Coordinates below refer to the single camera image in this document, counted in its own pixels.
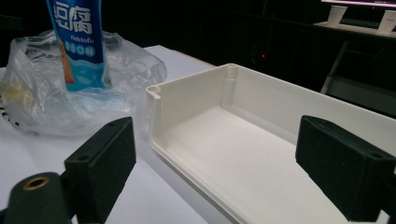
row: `plastic bag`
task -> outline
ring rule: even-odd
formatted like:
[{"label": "plastic bag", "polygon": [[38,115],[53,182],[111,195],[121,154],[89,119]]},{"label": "plastic bag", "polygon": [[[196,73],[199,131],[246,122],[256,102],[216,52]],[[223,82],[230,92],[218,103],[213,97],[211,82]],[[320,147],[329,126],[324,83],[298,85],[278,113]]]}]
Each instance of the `plastic bag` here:
[{"label": "plastic bag", "polygon": [[111,87],[67,91],[53,31],[11,42],[0,95],[9,120],[37,133],[94,133],[111,120],[145,121],[145,88],[166,79],[166,66],[118,34],[104,32]]}]

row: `monitor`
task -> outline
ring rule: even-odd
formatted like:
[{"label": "monitor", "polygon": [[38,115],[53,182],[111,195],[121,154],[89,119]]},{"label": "monitor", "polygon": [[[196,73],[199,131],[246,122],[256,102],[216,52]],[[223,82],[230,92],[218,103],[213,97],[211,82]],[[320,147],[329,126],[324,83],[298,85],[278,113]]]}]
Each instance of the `monitor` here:
[{"label": "monitor", "polygon": [[345,6],[387,7],[396,9],[396,1],[378,0],[321,0],[324,3]]}]

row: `white plastic container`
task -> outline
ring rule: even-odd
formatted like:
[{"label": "white plastic container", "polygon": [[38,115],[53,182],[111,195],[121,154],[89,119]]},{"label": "white plastic container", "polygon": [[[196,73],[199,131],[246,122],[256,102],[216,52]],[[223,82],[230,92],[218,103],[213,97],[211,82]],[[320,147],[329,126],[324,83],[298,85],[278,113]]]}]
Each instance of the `white plastic container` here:
[{"label": "white plastic container", "polygon": [[155,151],[240,223],[348,223],[295,161],[302,115],[396,155],[395,119],[236,64],[147,93]]}]

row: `tofu package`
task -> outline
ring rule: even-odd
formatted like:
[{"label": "tofu package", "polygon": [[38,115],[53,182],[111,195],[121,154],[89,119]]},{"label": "tofu package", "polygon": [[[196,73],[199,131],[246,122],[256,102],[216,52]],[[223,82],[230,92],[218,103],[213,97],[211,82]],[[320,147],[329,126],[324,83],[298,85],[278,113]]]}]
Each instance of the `tofu package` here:
[{"label": "tofu package", "polygon": [[101,5],[101,0],[47,0],[68,91],[110,86]]}]

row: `white table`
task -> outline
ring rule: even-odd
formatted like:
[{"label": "white table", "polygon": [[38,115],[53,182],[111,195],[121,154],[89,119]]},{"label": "white table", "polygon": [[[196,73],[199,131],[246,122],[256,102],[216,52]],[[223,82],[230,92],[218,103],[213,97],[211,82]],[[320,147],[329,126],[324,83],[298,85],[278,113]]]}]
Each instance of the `white table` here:
[{"label": "white table", "polygon": [[[162,46],[146,50],[165,62],[167,80],[213,67]],[[137,163],[106,223],[230,223],[154,154],[148,128],[147,124],[134,130]],[[43,172],[61,174],[64,160],[88,138],[23,133],[0,118],[0,210],[7,207],[11,189],[25,177]]]}]

